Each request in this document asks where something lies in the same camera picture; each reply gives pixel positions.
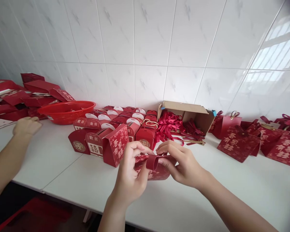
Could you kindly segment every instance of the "finger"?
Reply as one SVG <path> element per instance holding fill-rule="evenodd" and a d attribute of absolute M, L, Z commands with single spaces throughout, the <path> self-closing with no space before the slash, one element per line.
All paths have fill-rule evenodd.
<path fill-rule="evenodd" d="M 145 162 L 137 178 L 137 181 L 139 182 L 139 184 L 144 185 L 144 187 L 146 187 L 146 184 L 147 184 L 148 173 L 149 173 L 149 169 L 146 168 L 146 162 Z"/>
<path fill-rule="evenodd" d="M 134 158 L 135 156 L 137 156 L 139 154 L 141 154 L 141 150 L 136 148 L 136 149 L 133 150 L 132 157 Z"/>
<path fill-rule="evenodd" d="M 179 163 L 185 157 L 185 154 L 178 150 L 176 147 L 174 147 L 172 144 L 167 144 L 159 148 L 159 150 L 157 151 L 157 155 L 165 152 L 170 153 L 170 155 L 173 156 Z"/>
<path fill-rule="evenodd" d="M 141 151 L 141 153 L 143 154 L 149 154 L 149 155 L 155 155 L 155 153 L 149 148 L 149 147 L 146 147 L 144 146 L 144 150 Z"/>
<path fill-rule="evenodd" d="M 168 141 L 165 141 L 163 142 L 162 144 L 160 144 L 158 146 L 158 148 L 156 149 L 156 151 L 158 151 L 161 147 L 165 146 L 165 145 L 168 145 L 168 144 L 172 144 L 174 147 L 176 147 L 178 150 L 180 150 L 181 152 L 185 152 L 187 150 L 187 148 L 181 146 L 180 144 L 178 144 L 177 142 L 175 141 L 172 141 L 172 140 L 168 140 Z"/>
<path fill-rule="evenodd" d="M 145 149 L 144 145 L 140 141 L 129 142 L 127 143 L 127 147 L 132 148 L 132 149 L 138 148 L 140 150 Z"/>
<path fill-rule="evenodd" d="M 31 121 L 38 121 L 39 120 L 38 117 L 33 117 L 33 118 L 30 118 L 30 119 L 31 119 Z"/>
<path fill-rule="evenodd" d="M 170 173 L 174 180 L 179 182 L 179 179 L 181 177 L 181 173 L 176 169 L 174 164 L 171 163 L 168 159 L 160 158 L 159 163 L 161 163 Z"/>

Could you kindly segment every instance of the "white label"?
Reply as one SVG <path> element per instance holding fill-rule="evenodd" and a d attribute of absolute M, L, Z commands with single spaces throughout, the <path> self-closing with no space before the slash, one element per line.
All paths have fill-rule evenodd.
<path fill-rule="evenodd" d="M 100 150 L 102 150 L 101 146 L 98 146 L 98 145 L 93 144 L 93 143 L 87 143 L 87 144 L 88 144 L 88 147 L 90 150 L 90 154 L 97 156 L 97 157 L 100 157 L 100 158 L 103 157 L 103 155 L 100 153 Z"/>
<path fill-rule="evenodd" d="M 74 126 L 75 130 L 81 130 L 81 129 L 84 129 L 83 127 L 79 127 L 79 126 Z"/>

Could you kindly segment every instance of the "white table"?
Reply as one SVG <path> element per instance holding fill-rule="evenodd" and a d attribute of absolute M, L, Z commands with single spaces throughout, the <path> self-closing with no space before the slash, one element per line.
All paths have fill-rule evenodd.
<path fill-rule="evenodd" d="M 279 231 L 290 231 L 290 166 L 260 154 L 239 163 L 216 149 L 219 140 L 212 134 L 205 141 L 205 146 L 188 146 L 200 165 Z M 117 171 L 118 168 L 104 164 L 102 159 L 84 154 L 43 191 L 103 212 Z M 149 181 L 144 194 L 128 208 L 126 220 L 154 231 L 228 231 L 198 191 L 175 182 L 172 177 Z"/>
<path fill-rule="evenodd" d="M 43 188 L 69 167 L 82 154 L 73 150 L 68 135 L 72 125 L 59 126 L 49 120 L 41 121 L 40 131 L 33 137 L 22 168 L 14 182 L 43 192 Z M 12 137 L 15 125 L 0 129 L 0 151 Z"/>

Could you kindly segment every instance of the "red bag handle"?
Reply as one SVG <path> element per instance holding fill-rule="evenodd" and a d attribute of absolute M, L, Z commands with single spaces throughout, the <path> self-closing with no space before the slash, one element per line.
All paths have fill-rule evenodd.
<path fill-rule="evenodd" d="M 155 156 L 155 155 L 150 155 L 147 159 L 147 162 L 146 162 L 146 168 L 149 169 L 149 170 L 153 170 L 153 171 L 156 171 L 157 167 L 158 167 L 158 160 L 159 158 L 165 156 L 167 153 L 163 153 L 162 155 L 160 156 Z"/>
<path fill-rule="evenodd" d="M 235 129 L 237 132 L 242 136 L 242 137 L 247 137 L 249 136 L 248 132 L 243 130 L 239 125 L 235 125 Z"/>
<path fill-rule="evenodd" d="M 231 120 L 233 120 L 235 117 L 239 116 L 240 112 L 237 112 L 237 111 L 233 111 L 231 113 Z"/>
<path fill-rule="evenodd" d="M 266 116 L 261 116 L 260 117 L 266 124 L 270 124 L 271 122 L 273 122 L 273 121 L 270 121 L 269 119 L 267 119 L 267 117 Z"/>

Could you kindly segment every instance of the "red wedding favor box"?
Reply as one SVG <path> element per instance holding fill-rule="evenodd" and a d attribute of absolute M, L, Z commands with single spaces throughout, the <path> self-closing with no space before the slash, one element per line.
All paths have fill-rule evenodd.
<path fill-rule="evenodd" d="M 86 134 L 85 139 L 91 155 L 103 158 L 102 139 L 112 131 L 111 128 L 106 128 L 96 133 L 90 132 Z"/>
<path fill-rule="evenodd" d="M 86 143 L 86 134 L 90 132 L 96 133 L 97 131 L 98 129 L 87 128 L 73 131 L 68 136 L 68 138 L 70 140 L 70 143 L 72 144 L 74 151 L 90 155 L 90 151 Z"/>
<path fill-rule="evenodd" d="M 129 142 L 135 141 L 135 135 L 138 132 L 139 128 L 140 128 L 140 125 L 134 122 L 127 123 Z"/>
<path fill-rule="evenodd" d="M 123 150 L 129 142 L 127 125 L 119 125 L 114 131 L 105 136 L 102 142 L 104 163 L 117 167 L 123 157 Z"/>

